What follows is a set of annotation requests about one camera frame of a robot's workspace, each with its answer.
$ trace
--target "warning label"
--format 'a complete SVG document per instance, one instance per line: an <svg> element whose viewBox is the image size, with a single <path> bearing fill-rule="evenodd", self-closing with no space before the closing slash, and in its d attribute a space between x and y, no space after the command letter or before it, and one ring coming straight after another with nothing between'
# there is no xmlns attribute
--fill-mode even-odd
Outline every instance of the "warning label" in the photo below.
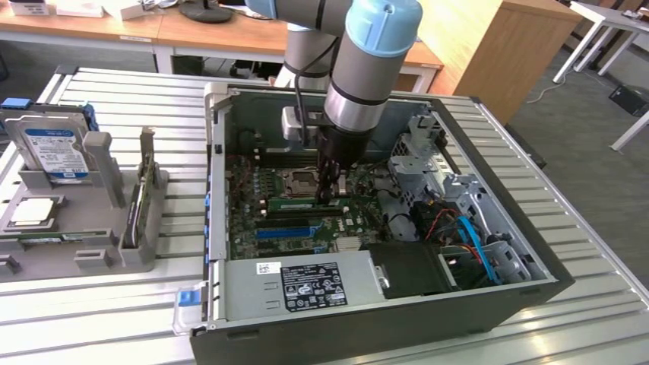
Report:
<svg viewBox="0 0 649 365"><path fill-rule="evenodd" d="M282 268L282 286L290 312L346 305L335 262Z"/></svg>
<svg viewBox="0 0 649 365"><path fill-rule="evenodd" d="M42 170L59 178L78 178L87 175L87 166L71 131L25 129L25 134Z"/></svg>

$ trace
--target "red wire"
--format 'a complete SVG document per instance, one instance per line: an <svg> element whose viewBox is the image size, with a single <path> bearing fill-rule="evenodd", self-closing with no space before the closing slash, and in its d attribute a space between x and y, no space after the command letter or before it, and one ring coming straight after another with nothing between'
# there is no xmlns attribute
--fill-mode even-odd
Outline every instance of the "red wire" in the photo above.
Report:
<svg viewBox="0 0 649 365"><path fill-rule="evenodd" d="M468 245L459 245L459 246L462 246L463 248L466 248L470 251L470 253L472 254L472 256L476 259L476 262L479 263L479 265L482 265L482 259L479 258L479 255L476 254L475 249Z"/></svg>
<svg viewBox="0 0 649 365"><path fill-rule="evenodd" d="M427 230L426 238L423 239L424 241L427 241L427 239L430 238L430 235L432 234L434 225L436 225L438 218L442 216L442 213L444 211L451 211L456 213L452 209L442 209L440 211L438 211L436 217L434 217L432 224L430 225L430 229Z"/></svg>

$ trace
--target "motherboard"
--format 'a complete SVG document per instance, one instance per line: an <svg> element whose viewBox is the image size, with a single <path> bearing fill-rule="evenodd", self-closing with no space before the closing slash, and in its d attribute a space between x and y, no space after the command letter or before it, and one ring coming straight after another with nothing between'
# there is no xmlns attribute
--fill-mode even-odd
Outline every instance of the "motherboard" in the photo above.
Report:
<svg viewBox="0 0 649 365"><path fill-rule="evenodd" d="M227 161L231 259L355 251L386 234L374 164L342 173L331 201L318 205L314 167L261 167L242 156Z"/></svg>

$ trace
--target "white box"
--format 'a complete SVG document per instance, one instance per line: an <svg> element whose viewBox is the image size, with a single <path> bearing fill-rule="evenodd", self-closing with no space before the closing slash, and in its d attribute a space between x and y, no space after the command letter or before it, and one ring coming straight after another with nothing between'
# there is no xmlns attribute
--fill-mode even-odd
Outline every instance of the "white box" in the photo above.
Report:
<svg viewBox="0 0 649 365"><path fill-rule="evenodd" d="M103 0L103 10L119 21L145 14L143 7L135 0Z"/></svg>
<svg viewBox="0 0 649 365"><path fill-rule="evenodd" d="M57 15L70 17L103 17L103 8L98 1L67 0L57 2Z"/></svg>
<svg viewBox="0 0 649 365"><path fill-rule="evenodd" d="M47 5L43 0L31 2L13 2L9 0L10 11L13 15L49 15Z"/></svg>

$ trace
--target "desk leg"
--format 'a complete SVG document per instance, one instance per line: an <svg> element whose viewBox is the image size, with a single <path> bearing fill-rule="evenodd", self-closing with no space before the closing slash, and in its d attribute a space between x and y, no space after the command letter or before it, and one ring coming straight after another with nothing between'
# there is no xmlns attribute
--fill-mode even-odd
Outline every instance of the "desk leg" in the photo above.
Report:
<svg viewBox="0 0 649 365"><path fill-rule="evenodd" d="M644 125L649 123L649 112L639 118L639 120L630 126L624 134L620 135L619 139L610 145L614 151L619 151L624 144L628 143L630 139L638 134Z"/></svg>
<svg viewBox="0 0 649 365"><path fill-rule="evenodd" d="M615 61L615 58L620 55L622 52L624 52L624 49L628 48L628 46L632 43L632 41L635 40L635 38L638 38L638 33L632 33L632 34L628 35L628 38L626 38L624 42L622 43L622 45L619 46L619 48L614 52L612 56L610 57L610 60L603 65L603 67L600 68L599 72L596 72L596 74L599 76L603 76L604 75L606 71L608 70L610 65Z"/></svg>
<svg viewBox="0 0 649 365"><path fill-rule="evenodd" d="M158 70L158 73L173 75L173 63L171 63L173 47L161 46L155 44L153 45L153 53L154 53L154 65Z"/></svg>
<svg viewBox="0 0 649 365"><path fill-rule="evenodd" d="M416 76L416 81L414 82L414 93L427 94L427 90L432 84L434 75L436 75L436 68L422 68L422 73Z"/></svg>
<svg viewBox="0 0 649 365"><path fill-rule="evenodd" d="M599 50L599 48L602 47L602 45L604 44L604 42L608 40L608 36L610 36L610 32L611 31L612 31L612 27L608 27L608 29L606 29L604 33L600 35L600 37L596 40L595 44L590 48L590 52L587 52L586 56L583 57L583 59L580 60L580 62L578 63L578 65L574 67L574 70L576 72L583 71L583 68L586 67L587 63L590 62L591 58L594 57L596 51Z"/></svg>
<svg viewBox="0 0 649 365"><path fill-rule="evenodd" d="M595 37L599 29L600 29L600 22L594 23L590 30L587 31L586 36L583 37L583 39L580 41L580 43L578 44L576 48L574 48L574 51L572 51L570 57L567 58L566 63L563 63L563 66L560 66L560 70L558 70L558 73L551 80L555 84L558 84L560 82L563 75L567 73L567 69L570 68L571 64L576 60L576 57L580 54L580 52L583 52L583 50L586 49L587 44L590 44L590 41Z"/></svg>

